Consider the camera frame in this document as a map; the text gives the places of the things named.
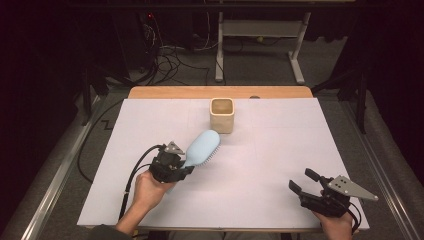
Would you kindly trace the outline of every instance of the wooden table edge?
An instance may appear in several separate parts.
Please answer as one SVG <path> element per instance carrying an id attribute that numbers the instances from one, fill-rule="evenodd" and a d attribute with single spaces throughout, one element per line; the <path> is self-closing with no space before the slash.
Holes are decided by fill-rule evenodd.
<path id="1" fill-rule="evenodd" d="M 129 99 L 313 98 L 305 86 L 139 86 Z"/>

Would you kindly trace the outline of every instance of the gray floor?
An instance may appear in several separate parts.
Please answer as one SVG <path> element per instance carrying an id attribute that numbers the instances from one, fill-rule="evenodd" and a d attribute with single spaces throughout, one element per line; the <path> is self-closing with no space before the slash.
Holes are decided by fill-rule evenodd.
<path id="1" fill-rule="evenodd" d="M 312 87 L 325 81 L 340 54 L 345 40 L 325 43 L 322 40 L 305 42 L 299 55 L 299 62 L 306 85 Z M 245 43 L 239 53 L 227 52 L 224 58 L 225 80 L 227 85 L 296 85 L 287 51 L 294 46 L 293 40 L 282 40 L 272 46 Z M 226 41 L 229 51 L 237 51 L 237 41 Z M 215 50 L 188 52 L 178 50 L 178 57 L 194 69 L 180 65 L 173 79 L 161 85 L 223 85 L 215 83 Z M 167 70 L 169 64 L 162 64 Z M 135 78 L 137 71 L 132 72 Z M 358 132 L 352 122 L 351 103 L 339 102 L 336 91 L 322 91 L 316 95 L 326 116 L 338 150 L 352 180 L 381 196 L 378 202 L 364 202 L 363 208 L 371 229 L 355 236 L 355 239 L 420 239 L 424 226 L 424 192 L 411 169 L 393 142 L 390 132 L 382 121 L 372 96 L 368 94 L 366 110 L 366 135 Z M 125 98 L 128 89 L 114 87 L 111 93 L 97 102 L 99 112 Z M 102 119 L 110 120 L 113 125 L 119 106 L 112 108 Z M 45 196 L 52 179 L 78 142 L 83 114 L 79 113 L 56 148 L 46 160 L 31 188 L 28 190 L 19 209 L 1 239 L 21 239 L 33 218 L 34 213 Z M 111 130 L 104 129 L 99 122 L 91 132 L 81 154 L 81 166 L 93 178 L 110 137 Z M 84 204 L 90 184 L 72 165 L 63 189 L 48 211 L 44 227 L 38 239 L 84 239 L 89 230 L 76 226 L 79 213 Z M 324 239 L 321 233 L 301 234 L 301 239 Z"/>

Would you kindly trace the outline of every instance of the hair brush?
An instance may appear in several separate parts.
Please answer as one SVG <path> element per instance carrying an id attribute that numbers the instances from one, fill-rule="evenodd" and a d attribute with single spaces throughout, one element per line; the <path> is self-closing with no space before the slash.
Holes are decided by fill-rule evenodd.
<path id="1" fill-rule="evenodd" d="M 183 167 L 199 166 L 209 161 L 218 151 L 221 139 L 214 130 L 201 133 L 187 148 Z"/>

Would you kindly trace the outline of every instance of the table leg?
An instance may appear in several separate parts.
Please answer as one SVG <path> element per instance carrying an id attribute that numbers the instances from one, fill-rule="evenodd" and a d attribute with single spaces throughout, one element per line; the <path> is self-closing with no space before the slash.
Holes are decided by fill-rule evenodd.
<path id="1" fill-rule="evenodd" d="M 293 52 L 289 52 L 289 59 L 292 65 L 293 73 L 296 78 L 296 82 L 300 85 L 305 84 L 305 79 L 303 78 L 302 71 L 300 70 L 299 62 L 297 61 L 297 56 L 299 55 L 300 47 L 302 46 L 303 38 L 305 37 L 306 29 L 308 28 L 309 18 L 311 13 L 305 13 L 303 17 L 302 26 L 299 29 L 299 34 L 297 35 L 296 47 Z"/>
<path id="2" fill-rule="evenodd" d="M 82 71 L 82 99 L 84 106 L 84 119 L 82 121 L 82 125 L 86 126 L 88 121 L 91 118 L 91 94 L 90 94 L 90 83 L 88 76 L 88 67 L 85 67 Z"/>
<path id="3" fill-rule="evenodd" d="M 218 52 L 216 54 L 216 66 L 215 66 L 215 81 L 222 82 L 224 80 L 224 52 L 222 51 L 223 32 L 222 22 L 224 21 L 224 14 L 219 13 L 218 22 Z"/>

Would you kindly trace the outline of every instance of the black cable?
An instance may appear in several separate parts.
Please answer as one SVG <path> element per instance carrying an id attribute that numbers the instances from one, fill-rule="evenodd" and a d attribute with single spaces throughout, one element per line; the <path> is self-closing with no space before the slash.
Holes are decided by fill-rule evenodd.
<path id="1" fill-rule="evenodd" d="M 108 109 L 106 109 L 101 115 L 100 117 L 93 123 L 93 125 L 91 126 L 90 130 L 88 131 L 87 135 L 84 138 L 84 141 L 81 144 L 81 147 L 79 149 L 79 153 L 78 153 L 78 157 L 77 157 L 77 167 L 78 167 L 78 171 L 81 174 L 81 176 L 87 180 L 89 183 L 93 183 L 93 180 L 91 180 L 89 177 L 87 177 L 87 175 L 84 174 L 84 172 L 81 169 L 81 154 L 82 154 L 82 150 L 85 147 L 85 144 L 87 143 L 87 139 L 89 138 L 91 132 L 93 131 L 94 127 L 96 126 L 96 124 L 100 121 L 100 119 L 109 111 L 111 110 L 113 107 L 115 107 L 116 105 L 118 105 L 119 103 L 121 103 L 122 101 L 124 101 L 124 99 L 119 100 L 118 102 L 114 103 L 112 106 L 110 106 Z"/>
<path id="2" fill-rule="evenodd" d="M 150 77 L 156 75 L 156 72 L 158 71 L 158 69 L 156 68 L 156 64 L 152 64 L 152 66 L 150 66 L 149 72 L 147 72 L 146 75 L 140 77 L 139 79 L 135 80 L 135 83 L 141 83 L 144 82 L 146 80 L 148 80 Z"/>
<path id="3" fill-rule="evenodd" d="M 178 41 L 177 39 L 175 39 L 174 37 L 172 37 L 170 34 L 167 34 L 166 32 L 162 32 L 162 34 L 163 34 L 163 36 L 164 37 L 166 37 L 167 38 L 167 40 L 169 41 L 169 42 L 171 42 L 175 47 L 181 47 L 181 48 L 184 48 L 184 49 L 190 49 L 190 47 L 189 48 L 187 48 L 188 46 L 186 45 L 186 44 L 183 44 L 182 42 L 180 42 L 180 41 Z"/>
<path id="4" fill-rule="evenodd" d="M 159 71 L 159 66 L 158 66 L 157 62 L 153 62 L 153 68 L 155 69 L 154 74 L 150 77 L 150 79 L 147 79 L 149 81 L 147 82 L 146 86 L 148 86 L 148 83 L 150 83 L 151 81 L 153 81 L 153 79 L 155 79 L 155 77 L 156 77 L 156 75 Z"/>
<path id="5" fill-rule="evenodd" d="M 124 198 L 122 199 L 121 212 L 119 213 L 119 219 L 121 219 L 122 216 L 124 216 L 125 210 L 127 208 L 128 195 L 130 193 L 131 183 L 132 183 L 132 180 L 133 180 L 135 174 L 139 170 L 138 165 L 140 165 L 141 161 L 143 161 L 143 159 L 147 156 L 147 154 L 149 154 L 152 150 L 154 150 L 156 148 L 165 148 L 165 147 L 166 147 L 165 145 L 155 145 L 155 146 L 147 149 L 147 151 L 140 157 L 137 164 L 134 166 L 133 170 L 131 171 L 130 177 L 128 178 L 127 185 L 125 187 Z"/>
<path id="6" fill-rule="evenodd" d="M 150 165 L 152 165 L 152 164 L 150 164 L 150 163 L 148 163 L 148 164 L 144 164 L 144 165 L 142 165 L 141 167 L 137 168 L 137 170 L 135 170 L 135 171 L 136 171 L 136 172 L 138 172 L 140 169 L 142 169 L 142 168 L 144 168 L 144 167 L 147 167 L 147 166 L 150 166 Z"/>
<path id="7" fill-rule="evenodd" d="M 172 62 L 170 59 L 169 59 L 169 57 L 168 56 L 162 56 L 163 58 L 165 58 L 167 61 L 163 61 L 163 62 L 161 62 L 161 63 L 159 63 L 158 64 L 158 66 L 160 67 L 162 64 L 166 64 L 166 63 L 168 63 L 169 64 L 169 69 L 167 69 L 167 71 L 173 71 L 173 70 L 175 70 L 175 69 L 177 69 L 178 67 L 179 67 L 179 65 L 180 64 L 177 64 L 177 63 L 175 63 L 175 62 Z"/>
<path id="8" fill-rule="evenodd" d="M 135 87 L 137 86 L 136 83 L 134 83 L 133 81 L 131 81 L 131 79 L 126 78 L 126 77 L 121 77 L 119 75 L 116 75 L 113 72 L 108 71 L 106 68 L 103 68 L 100 65 L 96 65 L 96 64 L 91 64 L 96 70 L 98 70 L 102 75 L 106 75 L 106 76 L 111 76 L 112 78 L 116 79 L 117 81 L 125 84 L 128 87 Z"/>
<path id="9" fill-rule="evenodd" d="M 353 220 L 355 221 L 355 224 L 353 225 L 353 227 L 352 227 L 352 235 L 355 233 L 355 231 L 359 228 L 359 226 L 361 225 L 361 222 L 362 222 L 362 215 L 361 215 L 361 212 L 359 211 L 359 209 L 355 206 L 355 204 L 353 204 L 353 203 L 350 203 L 352 206 L 354 206 L 355 208 L 356 208 L 356 211 L 358 212 L 358 214 L 359 214 L 359 221 L 358 221 L 358 219 L 356 218 L 356 216 L 353 214 L 353 212 L 352 211 L 350 211 L 349 209 L 347 210 L 348 211 L 348 213 L 352 216 L 352 218 L 353 218 Z"/>
<path id="10" fill-rule="evenodd" d="M 174 53 L 175 53 L 175 51 L 177 50 L 177 46 L 176 46 L 176 45 L 174 45 L 174 47 L 173 47 L 173 48 L 171 48 L 171 46 L 163 46 L 163 47 L 162 47 L 162 51 L 164 51 L 165 49 L 170 49 L 170 50 L 172 50 L 170 53 L 167 53 L 167 54 L 166 54 L 167 56 L 170 56 L 170 55 L 172 55 L 172 54 L 174 54 Z"/>
<path id="11" fill-rule="evenodd" d="M 158 68 L 158 72 L 160 72 L 160 73 L 162 73 L 162 74 L 164 74 L 165 76 L 161 79 L 161 80 L 159 80 L 159 82 L 164 82 L 164 81 L 166 81 L 166 80 L 168 80 L 167 79 L 167 77 L 168 77 L 168 75 L 171 73 L 171 71 L 173 71 L 173 70 L 175 70 L 175 69 L 178 69 L 178 65 L 176 64 L 176 63 L 174 63 L 175 65 L 177 65 L 177 67 L 176 68 L 174 68 L 173 66 L 172 66 L 172 63 L 171 63 L 171 61 L 169 60 L 169 58 L 166 56 L 166 55 L 161 55 L 161 57 L 164 57 L 164 58 L 166 58 L 167 60 L 168 60 L 168 63 L 169 63 L 169 65 L 170 65 L 170 69 L 168 70 L 168 72 L 166 73 L 166 74 L 164 74 L 163 72 L 162 72 L 162 70 L 160 69 L 160 66 L 162 65 L 162 64 L 164 64 L 164 63 L 166 63 L 166 61 L 164 61 L 164 62 L 161 62 L 161 63 L 158 63 L 158 56 L 156 56 L 156 66 L 157 66 L 157 68 Z M 152 77 L 150 80 L 149 80 L 149 82 L 146 84 L 146 86 L 152 86 L 152 85 L 156 85 L 156 84 L 158 84 L 158 83 L 155 83 L 154 82 L 154 77 Z"/>
<path id="12" fill-rule="evenodd" d="M 224 82 L 224 86 L 227 86 L 227 80 L 225 79 L 225 73 L 224 73 L 224 69 L 222 69 L 221 65 L 219 64 L 218 60 L 215 60 L 216 64 L 218 65 L 218 67 L 221 69 L 222 71 L 222 80 Z"/>
<path id="13" fill-rule="evenodd" d="M 159 72 L 159 65 L 158 65 L 157 61 L 158 61 L 158 59 L 157 59 L 157 56 L 156 56 L 156 59 L 155 59 L 155 61 L 153 62 L 153 64 L 154 64 L 155 68 L 157 69 L 156 74 L 157 74 L 157 72 Z M 153 75 L 153 76 L 149 79 L 149 81 L 146 83 L 146 86 L 150 86 L 150 85 L 152 84 L 153 80 L 154 80 L 154 79 L 155 79 L 155 77 L 156 77 L 156 74 L 155 74 L 155 75 Z"/>
<path id="14" fill-rule="evenodd" d="M 175 82 L 177 82 L 177 83 L 180 83 L 180 84 L 182 84 L 182 85 L 190 86 L 190 84 L 187 84 L 187 83 L 181 82 L 181 81 L 179 81 L 179 80 L 177 80 L 177 79 L 175 79 L 175 78 L 174 78 L 174 76 L 177 74 L 177 72 L 178 72 L 178 71 L 176 71 L 176 72 L 175 72 L 172 76 L 168 77 L 167 79 L 163 79 L 163 80 L 161 80 L 161 81 L 157 82 L 156 84 L 158 84 L 158 83 L 162 83 L 162 82 L 165 82 L 165 81 L 168 81 L 168 80 L 173 80 L 173 81 L 175 81 Z"/>
<path id="15" fill-rule="evenodd" d="M 177 51 L 175 51 L 175 58 L 176 58 L 176 59 L 178 60 L 178 62 L 179 62 L 181 65 L 183 65 L 183 66 L 186 66 L 186 67 L 189 67 L 189 68 L 193 68 L 193 69 L 206 70 L 206 75 L 205 75 L 205 86 L 207 86 L 207 85 L 208 85 L 208 75 L 209 75 L 209 70 L 210 70 L 210 68 L 208 68 L 208 67 L 195 67 L 195 66 L 188 65 L 187 63 L 184 63 L 184 62 L 183 62 L 183 61 L 181 61 L 181 59 L 178 57 Z"/>
<path id="16" fill-rule="evenodd" d="M 157 81 L 157 82 L 153 82 L 152 83 L 152 85 L 158 85 L 159 83 L 162 83 L 162 82 L 165 82 L 165 81 L 168 81 L 169 79 L 171 79 L 172 77 L 174 77 L 176 74 L 177 74 L 177 72 L 178 72 L 178 67 L 179 67 L 179 64 L 176 64 L 176 63 L 174 63 L 174 62 L 172 62 L 167 56 L 162 56 L 162 57 L 164 57 L 164 58 L 166 58 L 168 61 L 168 63 L 169 63 L 169 66 L 170 66 L 170 69 L 168 70 L 168 72 L 166 73 L 166 74 L 164 74 L 163 72 L 161 72 L 161 71 L 159 71 L 160 73 L 162 73 L 162 74 L 164 74 L 165 76 L 161 79 L 161 80 L 159 80 L 159 81 Z M 171 77 L 168 77 L 168 75 L 172 72 L 172 71 L 174 71 L 174 70 L 176 70 L 175 71 L 175 73 L 171 76 Z"/>
<path id="17" fill-rule="evenodd" d="M 175 53 L 175 55 L 177 55 L 177 52 L 176 52 L 176 47 L 174 46 L 174 51 L 172 52 L 172 53 Z M 178 58 L 176 57 L 176 56 L 172 56 L 172 55 L 168 55 L 169 57 L 174 57 L 174 58 L 176 58 L 177 60 L 178 60 Z M 173 61 L 171 61 L 169 58 L 168 58 L 168 56 L 164 56 L 167 60 L 168 60 L 168 63 L 169 63 L 169 65 L 170 65 L 170 70 L 167 72 L 167 74 L 164 74 L 164 73 L 162 73 L 162 74 L 164 74 L 165 76 L 164 76 L 164 78 L 162 78 L 161 80 L 159 80 L 158 82 L 156 82 L 155 84 L 157 85 L 157 84 L 159 84 L 159 83 L 162 83 L 162 82 L 165 82 L 165 81 L 168 81 L 168 80 L 170 80 L 170 79 L 172 79 L 172 80 L 174 80 L 174 81 L 176 81 L 176 82 L 179 82 L 179 83 L 181 83 L 181 84 L 185 84 L 185 83 L 183 83 L 183 82 L 180 82 L 180 81 L 178 81 L 178 80 L 176 80 L 176 79 L 174 79 L 173 77 L 178 73 L 178 69 L 179 69 L 179 66 L 181 65 L 181 61 L 179 61 L 178 60 L 178 63 L 175 63 L 175 62 L 173 62 Z M 175 70 L 176 69 L 176 71 L 174 72 L 174 74 L 172 75 L 172 76 L 170 76 L 170 77 L 168 77 L 167 78 L 167 76 L 169 75 L 169 73 L 171 72 L 171 71 L 173 71 L 173 70 Z"/>

